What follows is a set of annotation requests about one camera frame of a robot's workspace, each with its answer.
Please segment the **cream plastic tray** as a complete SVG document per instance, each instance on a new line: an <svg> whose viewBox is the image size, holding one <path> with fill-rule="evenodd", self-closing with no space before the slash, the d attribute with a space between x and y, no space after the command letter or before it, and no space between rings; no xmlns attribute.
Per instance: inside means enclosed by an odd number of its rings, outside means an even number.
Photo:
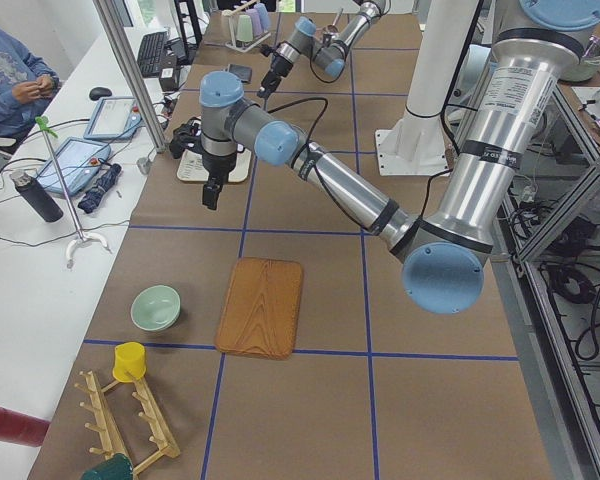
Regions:
<svg viewBox="0 0 600 480"><path fill-rule="evenodd" d="M230 183L241 183L249 175L252 154L249 150L239 146L236 167L229 174ZM186 150L180 159L176 176L182 182L204 183L209 173L204 168L202 157L193 151Z"/></svg>

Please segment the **wooden tray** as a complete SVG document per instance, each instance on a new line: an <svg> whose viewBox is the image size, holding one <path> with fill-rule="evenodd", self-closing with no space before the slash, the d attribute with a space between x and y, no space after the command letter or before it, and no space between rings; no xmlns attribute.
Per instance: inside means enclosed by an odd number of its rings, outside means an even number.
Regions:
<svg viewBox="0 0 600 480"><path fill-rule="evenodd" d="M295 261L244 257L232 271L215 337L217 350L266 359L295 347L303 268Z"/></svg>

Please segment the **dark folded cloth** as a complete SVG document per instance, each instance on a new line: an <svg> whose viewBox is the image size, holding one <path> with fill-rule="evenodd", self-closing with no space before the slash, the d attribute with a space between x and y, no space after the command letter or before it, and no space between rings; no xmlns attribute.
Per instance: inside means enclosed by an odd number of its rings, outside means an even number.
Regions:
<svg viewBox="0 0 600 480"><path fill-rule="evenodd" d="M245 65L229 64L226 71L235 75L242 83L249 84L252 79L252 68Z"/></svg>

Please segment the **white cup rack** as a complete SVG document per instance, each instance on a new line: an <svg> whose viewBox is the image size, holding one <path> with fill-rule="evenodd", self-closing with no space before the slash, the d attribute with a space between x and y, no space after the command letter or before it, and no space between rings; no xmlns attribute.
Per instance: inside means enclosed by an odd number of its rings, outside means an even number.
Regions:
<svg viewBox="0 0 600 480"><path fill-rule="evenodd" d="M271 36L270 12L263 1L230 1L220 10L228 48L248 52Z"/></svg>

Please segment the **green cup on rack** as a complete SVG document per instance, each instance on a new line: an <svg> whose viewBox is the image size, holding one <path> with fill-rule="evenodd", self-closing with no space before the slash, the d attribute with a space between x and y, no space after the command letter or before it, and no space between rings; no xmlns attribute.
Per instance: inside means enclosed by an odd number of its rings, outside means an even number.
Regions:
<svg viewBox="0 0 600 480"><path fill-rule="evenodd" d="M241 44L248 44L254 39L253 24L248 14L241 14L237 19L236 41Z"/></svg>

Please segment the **purple cup on rack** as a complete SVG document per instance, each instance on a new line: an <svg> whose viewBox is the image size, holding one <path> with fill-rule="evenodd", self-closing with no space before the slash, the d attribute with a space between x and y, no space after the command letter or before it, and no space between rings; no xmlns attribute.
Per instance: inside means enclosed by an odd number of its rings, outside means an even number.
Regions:
<svg viewBox="0 0 600 480"><path fill-rule="evenodd" d="M263 3L256 3L245 10L249 16L252 25L252 31L255 36L259 36L270 29L271 22L269 13Z"/></svg>

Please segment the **metal scoop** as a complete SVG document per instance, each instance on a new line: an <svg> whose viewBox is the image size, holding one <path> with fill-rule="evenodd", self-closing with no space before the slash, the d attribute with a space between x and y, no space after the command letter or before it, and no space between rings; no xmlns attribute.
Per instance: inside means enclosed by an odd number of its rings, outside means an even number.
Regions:
<svg viewBox="0 0 600 480"><path fill-rule="evenodd" d="M340 31L338 28L338 23L344 13L344 9L340 8L336 13L334 20L325 25L321 30L321 45L323 48L329 47L333 42L335 42L340 35Z"/></svg>

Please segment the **black box on desk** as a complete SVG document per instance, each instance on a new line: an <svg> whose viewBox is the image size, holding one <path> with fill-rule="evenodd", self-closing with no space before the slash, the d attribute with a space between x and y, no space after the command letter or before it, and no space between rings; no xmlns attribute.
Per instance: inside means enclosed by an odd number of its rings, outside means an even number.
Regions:
<svg viewBox="0 0 600 480"><path fill-rule="evenodd" d="M159 84L163 92L174 92L179 89L180 68L164 67L160 71Z"/></svg>

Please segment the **folded navy umbrella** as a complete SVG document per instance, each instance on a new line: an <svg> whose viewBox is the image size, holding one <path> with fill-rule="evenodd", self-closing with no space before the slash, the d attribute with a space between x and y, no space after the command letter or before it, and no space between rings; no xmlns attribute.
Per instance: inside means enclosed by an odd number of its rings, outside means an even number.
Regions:
<svg viewBox="0 0 600 480"><path fill-rule="evenodd" d="M122 172L120 164L114 163L101 175L94 185L86 191L84 197L79 201L78 208L86 214L93 213L100 205L105 194L117 183Z"/></svg>

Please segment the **far blue teach pendant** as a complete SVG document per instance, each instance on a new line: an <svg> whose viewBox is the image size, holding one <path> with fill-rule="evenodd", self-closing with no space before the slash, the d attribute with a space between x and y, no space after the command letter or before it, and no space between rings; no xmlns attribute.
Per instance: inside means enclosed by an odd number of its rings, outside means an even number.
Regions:
<svg viewBox="0 0 600 480"><path fill-rule="evenodd" d="M133 97L102 97L96 102L83 137L94 141L128 140L134 136L141 122Z"/></svg>

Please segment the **blue teach pendant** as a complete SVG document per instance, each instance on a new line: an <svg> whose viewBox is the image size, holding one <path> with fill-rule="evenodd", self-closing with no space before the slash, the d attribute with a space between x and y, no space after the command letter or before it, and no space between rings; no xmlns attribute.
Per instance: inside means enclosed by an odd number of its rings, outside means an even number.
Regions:
<svg viewBox="0 0 600 480"><path fill-rule="evenodd" d="M134 136L141 122L133 97L102 97L96 102L83 137L94 141L128 140Z"/></svg>
<svg viewBox="0 0 600 480"><path fill-rule="evenodd" d="M55 154L68 193L74 197L88 186L108 161L111 147L103 142L69 137L56 149ZM39 170L37 180L48 193L63 194L52 159Z"/></svg>

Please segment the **black keyboard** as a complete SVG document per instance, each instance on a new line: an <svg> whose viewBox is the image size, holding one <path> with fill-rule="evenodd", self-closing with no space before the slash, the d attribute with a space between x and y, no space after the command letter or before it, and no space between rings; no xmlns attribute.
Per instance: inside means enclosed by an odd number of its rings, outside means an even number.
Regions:
<svg viewBox="0 0 600 480"><path fill-rule="evenodd" d="M136 63L143 78L159 75L167 41L168 33L166 31L156 31L142 37L136 55Z"/></svg>

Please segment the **green bowl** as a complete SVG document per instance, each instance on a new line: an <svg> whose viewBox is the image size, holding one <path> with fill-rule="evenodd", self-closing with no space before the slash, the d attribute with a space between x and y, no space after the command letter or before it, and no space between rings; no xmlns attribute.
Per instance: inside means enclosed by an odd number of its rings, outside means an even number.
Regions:
<svg viewBox="0 0 600 480"><path fill-rule="evenodd" d="M180 312L180 295L167 285L146 288L136 296L130 309L133 324L146 332L169 328L178 320Z"/></svg>

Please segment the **near blue teach pendant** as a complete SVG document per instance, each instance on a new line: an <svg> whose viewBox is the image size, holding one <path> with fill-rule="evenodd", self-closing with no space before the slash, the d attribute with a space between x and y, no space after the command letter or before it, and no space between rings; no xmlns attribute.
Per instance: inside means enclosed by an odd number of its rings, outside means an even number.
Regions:
<svg viewBox="0 0 600 480"><path fill-rule="evenodd" d="M69 137L56 149L55 154L68 193L74 197L88 186L108 161L111 147L103 142ZM37 180L48 193L63 194L52 159L39 170Z"/></svg>

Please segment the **black computer mouse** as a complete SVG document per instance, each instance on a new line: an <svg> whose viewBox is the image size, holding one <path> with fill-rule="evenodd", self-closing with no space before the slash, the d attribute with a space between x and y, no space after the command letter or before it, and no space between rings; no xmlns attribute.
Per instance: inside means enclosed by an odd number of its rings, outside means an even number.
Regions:
<svg viewBox="0 0 600 480"><path fill-rule="evenodd" d="M101 98L110 97L112 95L112 91L106 87L94 87L89 92L89 99L92 101L97 101Z"/></svg>

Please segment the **black water bottle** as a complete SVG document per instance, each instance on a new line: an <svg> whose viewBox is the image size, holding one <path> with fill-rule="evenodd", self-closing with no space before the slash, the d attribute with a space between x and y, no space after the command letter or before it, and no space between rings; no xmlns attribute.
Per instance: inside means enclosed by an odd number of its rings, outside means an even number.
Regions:
<svg viewBox="0 0 600 480"><path fill-rule="evenodd" d="M10 178L15 190L45 222L53 223L62 218L63 211L36 178L22 169L12 172Z"/></svg>

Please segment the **white stand with green clip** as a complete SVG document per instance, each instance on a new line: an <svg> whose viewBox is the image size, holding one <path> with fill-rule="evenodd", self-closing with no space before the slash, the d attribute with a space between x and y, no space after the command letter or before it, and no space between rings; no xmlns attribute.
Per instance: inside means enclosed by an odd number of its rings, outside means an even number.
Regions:
<svg viewBox="0 0 600 480"><path fill-rule="evenodd" d="M68 186L64 179L61 165L59 163L59 160L57 158L57 155L56 155L53 145L51 143L51 137L56 137L57 134L49 127L48 119L46 116L37 116L35 118L35 122L36 122L40 132L43 135L45 144L46 144L47 149L50 154L52 164L54 165L54 168L56 171L57 179L60 183L60 186L61 186L61 189L63 192L63 196L68 205L69 213L71 215L71 219L72 219L72 222L73 222L74 228L76 230L76 234L77 234L77 237L69 242L69 244L67 245L66 250L65 250L66 266L69 270L71 270L74 266L74 254L79 247L82 247L82 246L88 244L89 242L97 242L97 243L100 243L107 252L111 253L111 249L109 246L109 242L105 236L103 236L102 234L97 233L97 232L85 231L83 229L81 221L78 218L76 208L72 202L72 199L71 199L71 196L70 196L70 193L68 190Z"/></svg>

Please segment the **yellow cup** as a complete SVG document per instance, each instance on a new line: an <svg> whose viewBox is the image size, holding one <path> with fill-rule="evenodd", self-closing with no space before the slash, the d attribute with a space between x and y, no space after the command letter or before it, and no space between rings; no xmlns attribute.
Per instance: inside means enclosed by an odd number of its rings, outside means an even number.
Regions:
<svg viewBox="0 0 600 480"><path fill-rule="evenodd" d="M114 348L112 375L122 383L132 383L146 374L146 350L138 342L126 342Z"/></svg>

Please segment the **person in blue hoodie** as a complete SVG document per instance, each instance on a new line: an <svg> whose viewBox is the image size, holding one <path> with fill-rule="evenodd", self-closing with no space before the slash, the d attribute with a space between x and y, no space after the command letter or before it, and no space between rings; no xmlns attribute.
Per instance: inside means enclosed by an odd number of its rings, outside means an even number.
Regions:
<svg viewBox="0 0 600 480"><path fill-rule="evenodd" d="M0 137L22 138L60 88L43 58L0 29Z"/></svg>

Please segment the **wooden cup rack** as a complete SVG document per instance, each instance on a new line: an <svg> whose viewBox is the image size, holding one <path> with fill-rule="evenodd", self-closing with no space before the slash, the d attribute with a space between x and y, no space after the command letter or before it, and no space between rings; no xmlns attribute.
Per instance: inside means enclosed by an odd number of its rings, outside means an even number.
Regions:
<svg viewBox="0 0 600 480"><path fill-rule="evenodd" d="M74 387L86 399L80 407L93 419L85 428L98 435L89 452L111 460L121 454L131 463L131 477L143 479L147 471L166 458L181 456L181 448L146 377L130 383L102 383L93 370L81 371Z"/></svg>

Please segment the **dark green cup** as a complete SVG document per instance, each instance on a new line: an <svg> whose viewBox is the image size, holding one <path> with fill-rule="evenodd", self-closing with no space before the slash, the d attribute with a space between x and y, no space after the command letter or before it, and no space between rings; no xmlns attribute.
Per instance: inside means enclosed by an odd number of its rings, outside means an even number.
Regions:
<svg viewBox="0 0 600 480"><path fill-rule="evenodd" d="M116 453L111 458L85 470L81 480L132 480L133 466L129 458Z"/></svg>

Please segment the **red cylinder cup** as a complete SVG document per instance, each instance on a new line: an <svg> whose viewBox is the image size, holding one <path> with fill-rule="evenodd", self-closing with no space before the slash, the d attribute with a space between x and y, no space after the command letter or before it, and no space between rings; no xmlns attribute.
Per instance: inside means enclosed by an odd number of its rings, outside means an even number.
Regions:
<svg viewBox="0 0 600 480"><path fill-rule="evenodd" d="M50 422L0 406L0 441L39 447Z"/></svg>

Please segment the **steel pot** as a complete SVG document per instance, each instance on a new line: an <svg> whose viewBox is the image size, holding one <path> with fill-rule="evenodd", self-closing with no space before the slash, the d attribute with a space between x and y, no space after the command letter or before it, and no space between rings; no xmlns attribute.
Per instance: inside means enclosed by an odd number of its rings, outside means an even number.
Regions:
<svg viewBox="0 0 600 480"><path fill-rule="evenodd" d="M561 81L580 83L593 78L600 68L600 37L592 35L585 48L585 52L576 66L566 69Z"/></svg>

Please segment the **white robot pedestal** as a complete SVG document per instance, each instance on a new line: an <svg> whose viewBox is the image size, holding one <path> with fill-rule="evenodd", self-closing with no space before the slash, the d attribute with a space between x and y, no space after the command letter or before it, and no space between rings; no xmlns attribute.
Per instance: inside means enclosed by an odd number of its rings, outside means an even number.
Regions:
<svg viewBox="0 0 600 480"><path fill-rule="evenodd" d="M375 132L382 176L428 176L447 168L441 114L479 12L471 0L430 4L404 114L392 129Z"/></svg>

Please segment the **aluminium frame post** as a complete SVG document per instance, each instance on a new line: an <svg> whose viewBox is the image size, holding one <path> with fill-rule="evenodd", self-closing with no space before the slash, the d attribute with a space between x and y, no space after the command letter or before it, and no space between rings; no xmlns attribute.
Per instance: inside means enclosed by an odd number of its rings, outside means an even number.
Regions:
<svg viewBox="0 0 600 480"><path fill-rule="evenodd" d="M124 27L111 1L93 0L118 66L137 102L141 117L158 154L166 150L166 139L149 92L141 76Z"/></svg>

